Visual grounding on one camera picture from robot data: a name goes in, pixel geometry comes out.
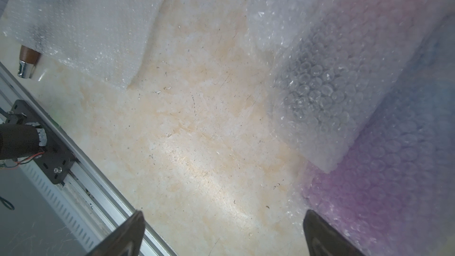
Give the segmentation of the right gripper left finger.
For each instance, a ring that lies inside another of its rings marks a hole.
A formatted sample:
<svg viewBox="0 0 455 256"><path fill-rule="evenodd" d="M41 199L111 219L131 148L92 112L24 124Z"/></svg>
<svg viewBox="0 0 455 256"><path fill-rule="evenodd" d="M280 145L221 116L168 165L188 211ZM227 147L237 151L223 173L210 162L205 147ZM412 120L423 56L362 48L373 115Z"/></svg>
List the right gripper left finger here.
<svg viewBox="0 0 455 256"><path fill-rule="evenodd" d="M138 256L145 234L142 211L136 211L87 256Z"/></svg>

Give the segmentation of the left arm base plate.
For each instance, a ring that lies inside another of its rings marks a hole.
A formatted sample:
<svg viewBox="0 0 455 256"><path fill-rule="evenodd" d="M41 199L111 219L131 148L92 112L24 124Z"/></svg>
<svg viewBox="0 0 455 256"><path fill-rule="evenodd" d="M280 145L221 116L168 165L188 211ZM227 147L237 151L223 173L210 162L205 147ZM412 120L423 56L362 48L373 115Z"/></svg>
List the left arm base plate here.
<svg viewBox="0 0 455 256"><path fill-rule="evenodd" d="M53 184L63 183L78 159L58 133L24 100L1 114L1 160L16 166L34 162Z"/></svg>

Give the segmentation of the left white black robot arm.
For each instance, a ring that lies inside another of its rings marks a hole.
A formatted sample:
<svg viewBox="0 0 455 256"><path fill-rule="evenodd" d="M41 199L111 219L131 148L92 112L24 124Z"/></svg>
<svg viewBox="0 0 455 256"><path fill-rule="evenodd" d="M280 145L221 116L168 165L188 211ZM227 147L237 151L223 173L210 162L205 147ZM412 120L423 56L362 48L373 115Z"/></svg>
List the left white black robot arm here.
<svg viewBox="0 0 455 256"><path fill-rule="evenodd" d="M44 128L32 124L1 124L1 160L32 156L46 145Z"/></svg>

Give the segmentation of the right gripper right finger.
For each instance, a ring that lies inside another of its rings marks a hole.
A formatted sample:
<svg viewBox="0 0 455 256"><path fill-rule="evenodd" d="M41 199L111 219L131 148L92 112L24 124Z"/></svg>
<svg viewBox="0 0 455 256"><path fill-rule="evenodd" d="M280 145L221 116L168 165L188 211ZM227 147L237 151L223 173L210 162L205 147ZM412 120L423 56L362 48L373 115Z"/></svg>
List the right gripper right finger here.
<svg viewBox="0 0 455 256"><path fill-rule="evenodd" d="M314 210L306 212L303 232L310 256L364 256Z"/></svg>

